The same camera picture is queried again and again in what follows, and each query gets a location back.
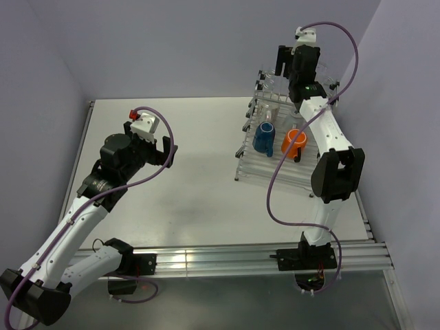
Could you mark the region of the clear glass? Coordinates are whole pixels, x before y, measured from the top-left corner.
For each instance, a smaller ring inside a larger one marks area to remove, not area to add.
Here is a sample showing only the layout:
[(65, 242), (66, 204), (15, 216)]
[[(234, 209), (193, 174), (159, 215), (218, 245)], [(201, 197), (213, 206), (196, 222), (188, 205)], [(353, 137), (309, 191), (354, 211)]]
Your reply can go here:
[(329, 86), (333, 80), (332, 78), (327, 74), (327, 65), (322, 62), (318, 62), (316, 66), (316, 80), (321, 85)]
[(273, 85), (276, 82), (274, 69), (266, 69), (262, 71), (261, 80), (265, 85)]

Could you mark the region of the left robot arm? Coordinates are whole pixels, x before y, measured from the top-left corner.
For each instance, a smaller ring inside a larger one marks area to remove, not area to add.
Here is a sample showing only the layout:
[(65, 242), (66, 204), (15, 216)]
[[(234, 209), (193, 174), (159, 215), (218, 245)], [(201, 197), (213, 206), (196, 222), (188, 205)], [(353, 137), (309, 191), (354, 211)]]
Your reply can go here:
[(75, 265), (71, 259), (90, 232), (114, 209), (129, 188), (130, 179), (146, 164), (160, 171), (173, 163), (177, 150), (174, 137), (162, 138), (163, 151), (155, 141), (138, 133), (110, 135), (100, 157), (83, 180), (77, 196), (44, 244), (18, 270), (6, 269), (1, 288), (8, 304), (4, 324), (12, 329), (10, 314), (17, 308), (34, 319), (34, 324), (52, 325), (67, 311), (72, 299), (102, 276), (138, 281), (133, 247), (109, 239), (91, 256)]

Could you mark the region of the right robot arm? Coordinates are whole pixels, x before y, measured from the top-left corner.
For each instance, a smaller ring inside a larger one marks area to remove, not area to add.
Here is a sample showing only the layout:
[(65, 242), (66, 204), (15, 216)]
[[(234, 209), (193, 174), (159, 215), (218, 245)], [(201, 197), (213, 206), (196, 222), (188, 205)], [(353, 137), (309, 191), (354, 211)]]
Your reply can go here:
[(275, 75), (288, 79), (289, 98), (307, 123), (318, 147), (318, 163), (311, 174), (316, 196), (313, 226), (303, 232), (308, 245), (299, 249), (298, 262), (311, 268), (322, 257), (318, 247), (331, 241), (342, 203), (358, 189), (365, 154), (355, 148), (340, 129), (324, 87), (316, 81), (320, 48), (300, 45), (278, 47)]

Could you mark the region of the orange plastic mug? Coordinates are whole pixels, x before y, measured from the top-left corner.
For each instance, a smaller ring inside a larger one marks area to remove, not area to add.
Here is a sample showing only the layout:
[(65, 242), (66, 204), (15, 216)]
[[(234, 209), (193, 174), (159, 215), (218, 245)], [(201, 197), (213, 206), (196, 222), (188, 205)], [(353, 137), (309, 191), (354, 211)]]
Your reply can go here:
[(288, 131), (285, 134), (283, 143), (281, 145), (282, 153), (286, 152), (292, 141), (294, 141), (294, 143), (287, 153), (287, 158), (293, 160), (295, 163), (299, 163), (308, 142), (307, 134), (305, 132), (299, 133), (298, 129)]

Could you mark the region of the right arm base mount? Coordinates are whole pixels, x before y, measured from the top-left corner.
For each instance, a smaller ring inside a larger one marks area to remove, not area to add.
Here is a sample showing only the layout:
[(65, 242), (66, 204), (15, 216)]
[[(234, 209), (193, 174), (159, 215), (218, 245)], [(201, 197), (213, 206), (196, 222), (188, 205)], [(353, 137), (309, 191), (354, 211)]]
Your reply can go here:
[(306, 240), (302, 240), (298, 247), (278, 249), (275, 254), (271, 254), (269, 257), (276, 260), (278, 270), (282, 272), (315, 271), (315, 274), (295, 275), (299, 288), (309, 292), (322, 289), (325, 284), (325, 270), (336, 269), (338, 266), (334, 249), (330, 243), (316, 247), (308, 244)]

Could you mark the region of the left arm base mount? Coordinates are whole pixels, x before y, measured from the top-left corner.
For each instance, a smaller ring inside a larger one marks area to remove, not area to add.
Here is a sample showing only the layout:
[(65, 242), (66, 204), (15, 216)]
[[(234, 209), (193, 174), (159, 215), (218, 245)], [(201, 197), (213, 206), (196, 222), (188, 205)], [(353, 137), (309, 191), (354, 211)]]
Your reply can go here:
[[(156, 265), (156, 255), (147, 254), (146, 256), (136, 255), (132, 250), (124, 253), (113, 249), (111, 246), (102, 247), (94, 254), (98, 257), (97, 263), (92, 267), (93, 279), (101, 276), (117, 277), (127, 280), (119, 283), (110, 280), (108, 283), (109, 294), (112, 299), (120, 303), (140, 304), (148, 302), (159, 293), (158, 285), (151, 279), (142, 277), (142, 275), (153, 275)], [(141, 300), (127, 300), (122, 296), (133, 294), (137, 285), (147, 283), (154, 288), (154, 292), (148, 297)]]

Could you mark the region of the dark blue cup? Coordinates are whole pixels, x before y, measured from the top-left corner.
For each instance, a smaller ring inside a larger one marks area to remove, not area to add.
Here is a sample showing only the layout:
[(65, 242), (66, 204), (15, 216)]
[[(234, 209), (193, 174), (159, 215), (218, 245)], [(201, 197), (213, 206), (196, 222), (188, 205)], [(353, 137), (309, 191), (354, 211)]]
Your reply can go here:
[(276, 130), (271, 122), (260, 123), (255, 131), (252, 146), (255, 151), (272, 157), (274, 152), (274, 138)]

